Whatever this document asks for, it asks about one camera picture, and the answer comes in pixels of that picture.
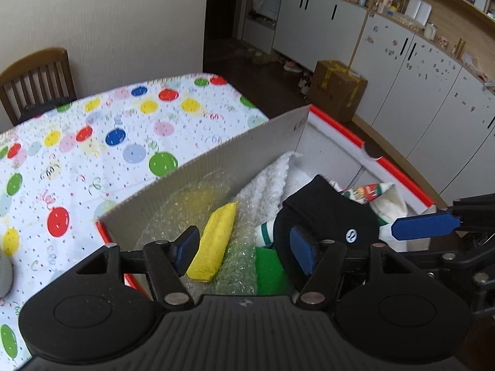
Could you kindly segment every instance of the red balloon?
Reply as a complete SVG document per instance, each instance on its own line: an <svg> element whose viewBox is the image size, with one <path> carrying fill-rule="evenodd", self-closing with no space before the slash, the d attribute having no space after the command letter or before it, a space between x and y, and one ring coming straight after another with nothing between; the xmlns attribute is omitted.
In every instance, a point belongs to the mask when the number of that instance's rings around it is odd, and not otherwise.
<svg viewBox="0 0 495 371"><path fill-rule="evenodd" d="M16 154L18 154L20 149L21 149L21 144L19 143L13 144L7 152L7 157L9 159L12 159Z"/></svg>
<svg viewBox="0 0 495 371"><path fill-rule="evenodd" d="M227 80L222 76L212 76L210 78L210 83L212 83L213 85L226 85Z"/></svg>
<svg viewBox="0 0 495 371"><path fill-rule="evenodd" d="M164 89L158 93L158 98L160 100L163 100L165 102L170 102L172 100L175 100L179 97L179 92L173 89Z"/></svg>
<svg viewBox="0 0 495 371"><path fill-rule="evenodd" d="M93 129L90 126L85 126L81 128L76 135L77 142L83 142L88 139L93 134Z"/></svg>
<svg viewBox="0 0 495 371"><path fill-rule="evenodd" d="M69 228L69 212L60 206L53 208L46 219L46 225L53 237L62 237Z"/></svg>

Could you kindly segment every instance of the confetti pattern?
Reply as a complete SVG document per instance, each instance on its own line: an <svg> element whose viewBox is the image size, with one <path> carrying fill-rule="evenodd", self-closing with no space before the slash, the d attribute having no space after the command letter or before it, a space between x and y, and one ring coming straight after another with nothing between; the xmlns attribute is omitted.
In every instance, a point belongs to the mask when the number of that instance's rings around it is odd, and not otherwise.
<svg viewBox="0 0 495 371"><path fill-rule="evenodd" d="M203 152L267 121L221 76L118 88L0 135L0 247L14 266L0 298L0 369L30 356L23 304L103 244L95 220Z"/></svg>

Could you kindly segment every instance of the table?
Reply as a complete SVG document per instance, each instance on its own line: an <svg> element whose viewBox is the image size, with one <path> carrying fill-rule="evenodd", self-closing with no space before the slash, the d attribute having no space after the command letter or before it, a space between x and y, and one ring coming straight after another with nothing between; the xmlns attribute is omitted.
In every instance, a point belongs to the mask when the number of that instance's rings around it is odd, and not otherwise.
<svg viewBox="0 0 495 371"><path fill-rule="evenodd" d="M14 266L0 299L0 369L30 358L19 311L101 247L99 216L265 121L224 78L191 74L81 99L0 135L0 242Z"/></svg>

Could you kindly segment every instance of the open box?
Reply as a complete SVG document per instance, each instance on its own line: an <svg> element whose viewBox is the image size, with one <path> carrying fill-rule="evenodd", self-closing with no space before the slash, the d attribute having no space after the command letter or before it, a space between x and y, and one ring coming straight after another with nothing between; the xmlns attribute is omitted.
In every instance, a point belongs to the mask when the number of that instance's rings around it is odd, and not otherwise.
<svg viewBox="0 0 495 371"><path fill-rule="evenodd" d="M122 250L136 249L143 230L171 194L221 169L229 175L230 195L235 195L289 151L301 155L289 168L284 196L321 174L342 188L393 182L407 204L408 215L424 213L433 206L432 200L387 159L371 158L362 140L315 106L306 106L231 139L144 188L100 218L102 237L105 242L117 242ZM413 240L407 242L407 249L427 249L428 245L429 239ZM127 281L140 288L132 276L127 276Z"/></svg>

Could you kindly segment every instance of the brown cardboard box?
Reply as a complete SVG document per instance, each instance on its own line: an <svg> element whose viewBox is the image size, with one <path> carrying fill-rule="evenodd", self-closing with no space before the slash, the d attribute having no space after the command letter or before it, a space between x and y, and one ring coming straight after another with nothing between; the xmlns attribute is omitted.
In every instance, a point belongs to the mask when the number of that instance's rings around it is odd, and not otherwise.
<svg viewBox="0 0 495 371"><path fill-rule="evenodd" d="M339 122L352 119L368 81L340 61L318 61L308 99Z"/></svg>

